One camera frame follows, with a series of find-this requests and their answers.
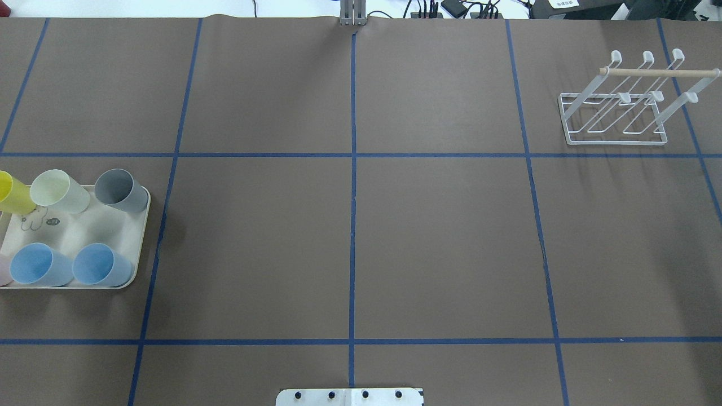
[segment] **grid square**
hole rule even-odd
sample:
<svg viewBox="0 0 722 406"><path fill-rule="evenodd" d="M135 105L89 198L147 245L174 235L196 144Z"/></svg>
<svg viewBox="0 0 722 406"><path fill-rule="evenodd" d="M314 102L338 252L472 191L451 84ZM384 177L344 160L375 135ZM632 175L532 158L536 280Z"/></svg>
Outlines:
<svg viewBox="0 0 722 406"><path fill-rule="evenodd" d="M722 49L711 46L711 41L722 38L722 24L701 24L690 31L682 21L662 20L664 37L671 52L679 48L684 52L683 69L722 69ZM684 92L698 79L678 79L679 89ZM700 101L687 106L687 111L695 127L695 135L700 149L705 154L722 152L722 120L720 119L720 100L722 100L722 80L712 82L700 94Z"/></svg>
<svg viewBox="0 0 722 406"><path fill-rule="evenodd" d="M134 345L0 345L4 405L125 405Z"/></svg>
<svg viewBox="0 0 722 406"><path fill-rule="evenodd" d="M5 131L44 19L0 20L0 131Z"/></svg>
<svg viewBox="0 0 722 406"><path fill-rule="evenodd" d="M136 279L121 290L3 290L0 338L128 339L140 335L158 228L172 158L165 157L0 157L0 167L30 183L59 168L81 184L111 168L125 168L148 188L152 201Z"/></svg>
<svg viewBox="0 0 722 406"><path fill-rule="evenodd" d="M5 150L172 152L197 24L51 20Z"/></svg>
<svg viewBox="0 0 722 406"><path fill-rule="evenodd" d="M564 345L572 405L720 405L722 344Z"/></svg>
<svg viewBox="0 0 722 406"><path fill-rule="evenodd" d="M356 387L424 389L427 405L561 405L553 345L357 345Z"/></svg>
<svg viewBox="0 0 722 406"><path fill-rule="evenodd" d="M581 92L609 65L613 50L622 53L621 67L636 68L642 52L651 51L653 68L667 66L656 22L648 21L512 21L511 32L524 109L529 149L551 153L695 153L682 112L665 124L669 141L661 147L634 145L567 145L557 99L563 92ZM611 90L620 79L608 79ZM650 82L642 81L644 90ZM677 97L671 81L661 88L666 107Z"/></svg>
<svg viewBox="0 0 722 406"><path fill-rule="evenodd" d="M696 158L535 159L563 337L722 334L722 228Z"/></svg>
<svg viewBox="0 0 722 406"><path fill-rule="evenodd" d="M135 404L275 405L281 389L348 387L348 347L145 347Z"/></svg>
<svg viewBox="0 0 722 406"><path fill-rule="evenodd" d="M181 158L148 337L348 337L350 167Z"/></svg>
<svg viewBox="0 0 722 406"><path fill-rule="evenodd" d="M358 162L356 337L552 335L524 159Z"/></svg>
<svg viewBox="0 0 722 406"><path fill-rule="evenodd" d="M333 17L204 19L182 151L351 152L351 34Z"/></svg>
<svg viewBox="0 0 722 406"><path fill-rule="evenodd" d="M359 152L523 152L502 20L375 18L357 44Z"/></svg>

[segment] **label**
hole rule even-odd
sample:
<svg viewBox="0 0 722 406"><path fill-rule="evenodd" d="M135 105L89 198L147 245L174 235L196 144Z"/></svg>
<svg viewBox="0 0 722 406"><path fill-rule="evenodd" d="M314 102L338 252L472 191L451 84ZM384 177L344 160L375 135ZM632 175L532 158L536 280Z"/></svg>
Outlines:
<svg viewBox="0 0 722 406"><path fill-rule="evenodd" d="M568 9L570 7L577 7L579 5L578 0L549 0L549 4L554 9Z"/></svg>

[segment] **metal bracket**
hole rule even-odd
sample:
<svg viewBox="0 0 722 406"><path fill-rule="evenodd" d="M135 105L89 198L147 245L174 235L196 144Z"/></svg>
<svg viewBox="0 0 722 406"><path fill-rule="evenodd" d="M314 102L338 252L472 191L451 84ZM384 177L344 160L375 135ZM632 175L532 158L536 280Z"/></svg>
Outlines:
<svg viewBox="0 0 722 406"><path fill-rule="evenodd" d="M424 389L285 389L276 406L424 406Z"/></svg>
<svg viewBox="0 0 722 406"><path fill-rule="evenodd" d="M341 0L341 25L366 25L366 0Z"/></svg>

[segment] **blue tape line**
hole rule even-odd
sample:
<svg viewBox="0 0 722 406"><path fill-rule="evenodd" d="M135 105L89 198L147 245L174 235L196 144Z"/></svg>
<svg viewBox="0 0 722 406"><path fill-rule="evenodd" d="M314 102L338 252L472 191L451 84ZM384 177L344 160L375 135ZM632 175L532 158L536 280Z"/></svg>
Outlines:
<svg viewBox="0 0 722 406"><path fill-rule="evenodd" d="M133 380L131 382L131 390L128 395L128 406L132 406L135 402L136 389L138 387L138 377L140 375L140 366L143 361L144 341L148 332L148 319L150 317L150 307L153 302L153 292L155 289L155 280L158 272L158 263L160 261L160 247L165 237L165 224L168 218L168 205L170 204L170 194L173 191L173 183L175 182L175 169L178 166L178 152L181 148L181 140L183 138L183 125L186 120L186 109L188 108L188 99L191 96L191 84L193 83L193 70L196 65L196 55L198 54L198 44L201 40L201 28L203 27L203 19L198 19L196 27L196 41L193 45L193 55L191 57L191 66L188 69L188 81L186 83L186 94L183 97L183 107L180 112L180 121L178 123L178 135L175 140L175 152L173 163L170 166L170 176L168 178L168 188L165 191L165 204L163 206L163 214L160 219L160 230L158 232L158 242L155 246L155 258L153 260L153 270L150 275L150 284L148 285L148 296L146 297L145 310L143 312L143 324L140 333L140 343L138 344L138 352L136 354L136 364L133 369Z"/></svg>
<svg viewBox="0 0 722 406"><path fill-rule="evenodd" d="M530 153L532 158L696 158L696 154Z"/></svg>
<svg viewBox="0 0 722 406"><path fill-rule="evenodd" d="M339 339L280 339L280 340L145 340L145 345L348 345L349 340Z"/></svg>
<svg viewBox="0 0 722 406"><path fill-rule="evenodd" d="M3 157L172 157L172 152L3 152Z"/></svg>
<svg viewBox="0 0 722 406"><path fill-rule="evenodd" d="M534 169L531 166L531 154L529 153L529 139L526 135L526 122L524 121L524 109L521 104L521 91L519 90L519 78L516 70L516 59L514 57L514 43L511 35L509 20L506 23L506 36L509 44L509 58L511 60L511 71L514 78L514 91L516 92L516 106L519 110L519 124L521 125L521 138L524 142L524 154L526 154L526 171L529 174L529 186L531 187L531 202L534 206L534 219L536 220L536 234L539 237L541 246L541 257L544 265L544 278L547 282L547 303L549 304L549 317L552 320L552 333L556 340L559 339L557 328L557 312L554 309L554 294L552 292L552 278L549 276L549 262L547 261L547 247L544 245L544 231L542 230L542 219L539 215L539 201L536 198L536 184L534 183ZM562 346L557 342L554 344L557 353L557 367L559 368L559 381L562 390L564 406L569 406L569 394L567 393L567 379L564 372L564 360L562 359Z"/></svg>
<svg viewBox="0 0 722 406"><path fill-rule="evenodd" d="M355 385L356 338L356 34L351 35L351 235L349 250L349 387Z"/></svg>
<svg viewBox="0 0 722 406"><path fill-rule="evenodd" d="M657 29L659 31L659 38L662 41L662 48L664 49L664 58L667 60L667 64L671 64L671 59L669 58L669 51L667 50L667 40L664 37L664 29L662 28L662 20L659 18L657 19ZM677 83L677 78L672 78L672 83L674 83L674 90L677 91L677 96L681 95L682 92L679 90L679 84ZM717 212L717 220L719 221L720 225L722 225L722 210L720 208L720 202L717 199L717 193L715 193L715 188L712 186L712 180L710 179L710 174L707 171L707 165L705 164L705 158L702 155L702 149L700 148L700 143L697 140L697 135L695 133L695 127L692 125L692 119L690 118L689 112L687 112L687 106L682 106L682 112L684 113L684 120L687 122L687 128L690 130L690 135L692 136L692 143L695 145L695 151L697 151L697 158L700 161L700 166L702 167L702 173L705 175L705 182L707 184L707 190L710 192L710 197L712 198L712 204L715 207L715 211Z"/></svg>
<svg viewBox="0 0 722 406"><path fill-rule="evenodd" d="M72 338L27 339L5 338L0 339L0 345L138 345L139 340L93 340Z"/></svg>
<svg viewBox="0 0 722 406"><path fill-rule="evenodd" d="M43 29L40 31L40 37L38 37L38 43L35 44L35 50L32 52L32 58L30 58L30 64L27 65L27 71L25 71L25 77L22 79L22 84L20 85L20 90L17 93L17 97L15 98L15 104L12 106L12 111L10 112L10 117L7 120L7 126L5 126L5 132L2 135L2 141L0 141L0 152L2 152L3 149L5 149L5 143L7 142L7 137L10 135L10 129L12 128L12 122L15 120L15 114L17 113L17 108L20 106L20 100L22 99L22 94L25 93L25 86L27 86L27 81L30 78L30 72L32 72L32 68L35 65L35 60L38 58L38 53L40 52L40 46L43 44L43 39L45 38L45 32L48 30L48 24L50 23L50 18L45 19L45 24L43 24Z"/></svg>
<svg viewBox="0 0 722 406"><path fill-rule="evenodd" d="M0 339L0 345L139 345L141 340L94 340L94 339ZM530 337L530 338L356 338L356 345L535 345L535 344L634 344L674 342L722 342L719 336L691 337ZM274 345L348 345L345 338L301 339L179 339L144 340L148 345L227 345L227 346L274 346Z"/></svg>
<svg viewBox="0 0 722 406"><path fill-rule="evenodd" d="M455 152L364 152L359 158L523 158L521 153L455 153Z"/></svg>
<svg viewBox="0 0 722 406"><path fill-rule="evenodd" d="M181 157L259 157L259 158L350 158L349 153L325 152L181 152Z"/></svg>
<svg viewBox="0 0 722 406"><path fill-rule="evenodd" d="M697 154L606 154L530 152L532 158L642 158L697 159ZM175 157L174 152L0 152L0 157ZM178 157L352 158L348 152L179 152ZM722 154L703 154L720 158ZM356 158L526 158L515 152L359 152Z"/></svg>
<svg viewBox="0 0 722 406"><path fill-rule="evenodd" d="M722 342L722 337L577 337L559 338L561 344L631 344L655 342Z"/></svg>
<svg viewBox="0 0 722 406"><path fill-rule="evenodd" d="M554 338L358 338L358 345L555 344Z"/></svg>

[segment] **wooden dowel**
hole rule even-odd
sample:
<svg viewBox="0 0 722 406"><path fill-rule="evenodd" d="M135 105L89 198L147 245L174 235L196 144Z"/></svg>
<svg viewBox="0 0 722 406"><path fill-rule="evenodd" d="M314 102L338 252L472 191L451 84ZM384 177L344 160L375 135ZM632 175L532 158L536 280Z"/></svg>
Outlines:
<svg viewBox="0 0 722 406"><path fill-rule="evenodd" d="M633 76L633 77L718 77L719 69L710 71L674 70L674 69L619 69L599 68L599 74L609 76Z"/></svg>

